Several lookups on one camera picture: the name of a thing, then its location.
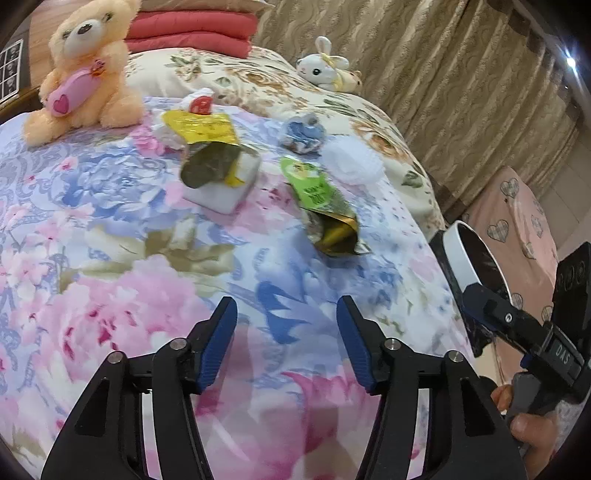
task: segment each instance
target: teddy bear nose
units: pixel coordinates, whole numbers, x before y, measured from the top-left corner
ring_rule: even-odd
[[[90,29],[92,28],[92,25],[87,23],[82,25],[79,29],[78,29],[78,35],[84,35],[86,32],[88,32]]]

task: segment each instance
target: red pillow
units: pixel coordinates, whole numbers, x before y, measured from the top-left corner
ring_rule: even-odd
[[[256,33],[257,23],[255,15],[237,12],[140,12],[132,22],[127,38],[207,31],[247,40]]]
[[[125,43],[127,43],[131,53],[159,50],[161,48],[192,47],[198,50],[214,51],[229,57],[245,59],[251,51],[250,41],[238,40],[214,32],[179,33],[161,37],[127,39]]]

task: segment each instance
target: curtain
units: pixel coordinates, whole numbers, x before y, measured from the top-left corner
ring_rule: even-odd
[[[281,0],[255,43],[295,61],[318,35],[362,71],[448,220],[502,166],[541,195],[566,161],[580,109],[510,0]]]

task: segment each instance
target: yellow wrapper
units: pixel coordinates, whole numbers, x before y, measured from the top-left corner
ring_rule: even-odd
[[[188,144],[222,142],[239,145],[232,121],[225,113],[197,115],[182,110],[171,110],[164,113],[162,119]]]
[[[236,174],[240,153],[236,147],[240,146],[240,142],[227,114],[197,115],[171,110],[164,113],[162,119],[188,143],[186,161],[191,161],[192,165],[191,175],[187,178],[192,178],[195,185],[218,180],[220,174],[229,187],[244,184]]]

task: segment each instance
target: white bunny plush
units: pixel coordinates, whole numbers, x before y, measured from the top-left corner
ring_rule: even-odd
[[[331,92],[354,92],[361,88],[361,72],[349,72],[349,61],[331,56],[332,44],[326,37],[316,39],[318,53],[308,55],[295,63],[297,73],[310,83]]]

